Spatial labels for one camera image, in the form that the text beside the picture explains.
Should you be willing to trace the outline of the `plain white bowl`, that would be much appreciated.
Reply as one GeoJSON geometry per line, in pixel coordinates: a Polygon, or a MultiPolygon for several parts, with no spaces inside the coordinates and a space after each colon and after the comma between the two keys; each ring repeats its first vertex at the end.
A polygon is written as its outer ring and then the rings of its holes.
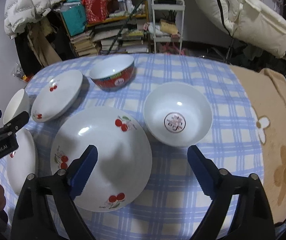
{"type": "Polygon", "coordinates": [[[7,124],[11,119],[26,111],[30,111],[29,96],[24,89],[18,90],[9,101],[3,114],[3,124],[7,124]]]}

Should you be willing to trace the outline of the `red gift bag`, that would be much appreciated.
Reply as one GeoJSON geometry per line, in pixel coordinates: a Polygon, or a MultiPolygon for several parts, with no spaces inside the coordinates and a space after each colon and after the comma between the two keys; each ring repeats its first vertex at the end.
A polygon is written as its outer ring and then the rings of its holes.
{"type": "Polygon", "coordinates": [[[112,0],[82,0],[88,24],[104,21],[109,16],[112,0]]]}

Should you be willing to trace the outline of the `left cherry plate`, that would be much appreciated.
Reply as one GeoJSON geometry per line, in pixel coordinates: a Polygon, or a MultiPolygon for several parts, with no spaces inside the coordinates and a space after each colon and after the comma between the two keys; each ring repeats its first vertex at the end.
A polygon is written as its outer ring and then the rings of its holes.
{"type": "Polygon", "coordinates": [[[26,177],[38,173],[38,155],[31,133],[23,128],[16,133],[18,149],[7,157],[7,175],[12,190],[19,196],[26,177]]]}

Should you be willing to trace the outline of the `medium cherry plate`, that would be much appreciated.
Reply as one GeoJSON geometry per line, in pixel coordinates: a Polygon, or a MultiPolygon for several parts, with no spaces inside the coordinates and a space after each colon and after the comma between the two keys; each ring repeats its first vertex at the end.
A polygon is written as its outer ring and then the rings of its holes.
{"type": "Polygon", "coordinates": [[[69,70],[53,77],[34,100],[31,118],[41,123],[61,116],[77,99],[82,82],[83,74],[79,70],[69,70]]]}

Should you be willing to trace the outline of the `large cherry plate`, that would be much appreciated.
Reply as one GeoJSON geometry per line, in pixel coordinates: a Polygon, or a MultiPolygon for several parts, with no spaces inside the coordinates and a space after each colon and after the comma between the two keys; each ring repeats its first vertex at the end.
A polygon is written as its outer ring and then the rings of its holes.
{"type": "Polygon", "coordinates": [[[151,175],[152,151],[140,124],[122,110],[90,107],[60,127],[50,152],[52,173],[67,168],[84,150],[97,148],[97,163],[76,206],[93,212],[118,210],[135,200],[151,175]]]}

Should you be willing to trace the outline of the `beige floral blanket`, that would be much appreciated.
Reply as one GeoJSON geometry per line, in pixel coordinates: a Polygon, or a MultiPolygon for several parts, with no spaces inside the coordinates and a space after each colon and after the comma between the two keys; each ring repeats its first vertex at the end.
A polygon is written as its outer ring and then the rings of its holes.
{"type": "Polygon", "coordinates": [[[269,68],[259,73],[231,66],[250,99],[262,146],[264,190],[275,223],[286,219],[286,79],[269,68]]]}

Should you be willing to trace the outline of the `teal bag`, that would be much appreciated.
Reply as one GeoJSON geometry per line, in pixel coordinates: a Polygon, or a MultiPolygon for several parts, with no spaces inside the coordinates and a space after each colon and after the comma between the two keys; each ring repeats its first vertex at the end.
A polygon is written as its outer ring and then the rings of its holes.
{"type": "Polygon", "coordinates": [[[66,3],[60,6],[60,13],[63,16],[70,36],[84,32],[87,18],[81,0],[67,0],[66,3]]]}

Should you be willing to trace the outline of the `cream duvet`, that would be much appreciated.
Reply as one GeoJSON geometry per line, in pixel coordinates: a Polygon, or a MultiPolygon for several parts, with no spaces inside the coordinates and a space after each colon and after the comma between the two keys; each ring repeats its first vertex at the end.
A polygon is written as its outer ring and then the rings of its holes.
{"type": "Polygon", "coordinates": [[[286,20],[263,0],[196,0],[199,9],[221,31],[269,52],[286,53],[286,20]]]}

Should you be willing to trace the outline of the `white metal cart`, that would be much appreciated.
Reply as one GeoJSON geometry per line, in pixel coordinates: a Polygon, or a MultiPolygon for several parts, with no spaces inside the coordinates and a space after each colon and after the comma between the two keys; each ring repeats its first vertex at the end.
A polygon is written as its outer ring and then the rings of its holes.
{"type": "Polygon", "coordinates": [[[153,19],[153,43],[154,52],[157,52],[157,43],[165,43],[163,50],[175,50],[179,55],[184,55],[183,46],[183,27],[185,18],[185,1],[184,0],[152,0],[152,19],[153,19]],[[156,11],[167,11],[179,12],[182,15],[181,29],[179,30],[177,25],[174,23],[175,20],[160,20],[159,35],[156,29],[155,12],[156,11]]]}

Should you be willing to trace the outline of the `white bowl red emblem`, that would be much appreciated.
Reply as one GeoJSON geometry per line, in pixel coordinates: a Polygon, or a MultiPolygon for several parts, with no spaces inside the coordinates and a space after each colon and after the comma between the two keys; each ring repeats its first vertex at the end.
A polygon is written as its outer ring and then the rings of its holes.
{"type": "Polygon", "coordinates": [[[149,132],[172,147],[189,147],[201,141],[214,120],[206,96],[183,82],[164,83],[151,91],[143,116],[149,132]]]}

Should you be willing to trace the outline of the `blue plaid tablecloth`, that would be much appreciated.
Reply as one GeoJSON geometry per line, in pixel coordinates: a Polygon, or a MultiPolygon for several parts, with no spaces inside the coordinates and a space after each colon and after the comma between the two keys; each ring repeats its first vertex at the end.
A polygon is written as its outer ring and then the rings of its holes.
{"type": "MultiPolygon", "coordinates": [[[[38,72],[25,90],[31,100],[55,76],[72,69],[84,75],[80,94],[60,118],[38,124],[30,121],[39,155],[39,175],[50,174],[50,150],[61,125],[72,115],[93,106],[115,107],[144,124],[143,107],[149,92],[166,82],[195,86],[211,104],[214,122],[198,144],[217,166],[239,176],[263,176],[263,155],[255,115],[245,89],[231,66],[191,56],[134,55],[133,79],[114,92],[99,89],[89,73],[102,57],[81,57],[52,64],[38,72]]],[[[131,204],[112,212],[80,209],[97,239],[189,239],[203,219],[210,198],[205,196],[187,162],[187,150],[149,138],[153,165],[144,191],[131,204]]]]}

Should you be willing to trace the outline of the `yellow wooden bookshelf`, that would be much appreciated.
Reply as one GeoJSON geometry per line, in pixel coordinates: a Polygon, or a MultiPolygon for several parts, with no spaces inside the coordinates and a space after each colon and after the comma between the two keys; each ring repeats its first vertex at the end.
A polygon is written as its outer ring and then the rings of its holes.
{"type": "MultiPolygon", "coordinates": [[[[60,14],[63,25],[65,26],[67,35],[69,39],[71,39],[72,36],[69,35],[63,16],[60,13],[60,6],[63,5],[63,3],[66,3],[66,1],[67,0],[62,0],[59,4],[55,5],[54,10],[60,14]]],[[[115,37],[117,35],[116,31],[120,30],[122,25],[125,23],[127,17],[133,11],[134,7],[140,3],[140,1],[141,0],[112,0],[110,9],[109,9],[109,16],[104,21],[98,22],[98,23],[92,23],[92,24],[86,23],[86,28],[84,32],[88,30],[94,31],[93,42],[96,42],[100,46],[99,54],[100,53],[106,54],[108,51],[107,46],[103,45],[101,41],[104,39],[115,37]]],[[[147,21],[148,20],[147,1],[145,1],[139,6],[138,10],[136,11],[136,14],[133,15],[133,18],[131,20],[134,20],[134,21],[136,20],[147,21]]],[[[128,25],[130,24],[130,21],[127,23],[126,27],[123,29],[121,36],[123,33],[125,33],[128,30],[128,25]]]]}

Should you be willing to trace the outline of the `red patterned bowl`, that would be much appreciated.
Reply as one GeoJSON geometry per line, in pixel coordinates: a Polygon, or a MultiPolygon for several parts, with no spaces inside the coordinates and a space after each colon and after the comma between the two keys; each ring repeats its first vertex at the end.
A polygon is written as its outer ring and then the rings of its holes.
{"type": "Polygon", "coordinates": [[[96,63],[91,68],[89,77],[102,90],[117,90],[132,78],[134,71],[134,57],[119,54],[96,63]]]}

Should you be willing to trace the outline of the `snack bags on floor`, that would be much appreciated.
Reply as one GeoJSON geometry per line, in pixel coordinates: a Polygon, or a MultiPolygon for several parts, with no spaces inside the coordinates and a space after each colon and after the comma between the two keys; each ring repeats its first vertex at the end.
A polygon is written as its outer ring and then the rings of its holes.
{"type": "Polygon", "coordinates": [[[16,66],[13,68],[11,74],[12,76],[24,81],[25,83],[28,83],[34,77],[34,74],[31,75],[24,74],[22,66],[19,62],[16,62],[16,66]]]}

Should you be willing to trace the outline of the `white puffer jacket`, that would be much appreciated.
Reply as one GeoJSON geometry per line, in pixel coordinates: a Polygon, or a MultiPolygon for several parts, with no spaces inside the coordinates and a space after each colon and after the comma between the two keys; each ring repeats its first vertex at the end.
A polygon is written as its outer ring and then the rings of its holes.
{"type": "Polygon", "coordinates": [[[36,23],[51,12],[61,0],[6,0],[4,7],[4,31],[15,38],[24,32],[29,23],[36,23]]]}

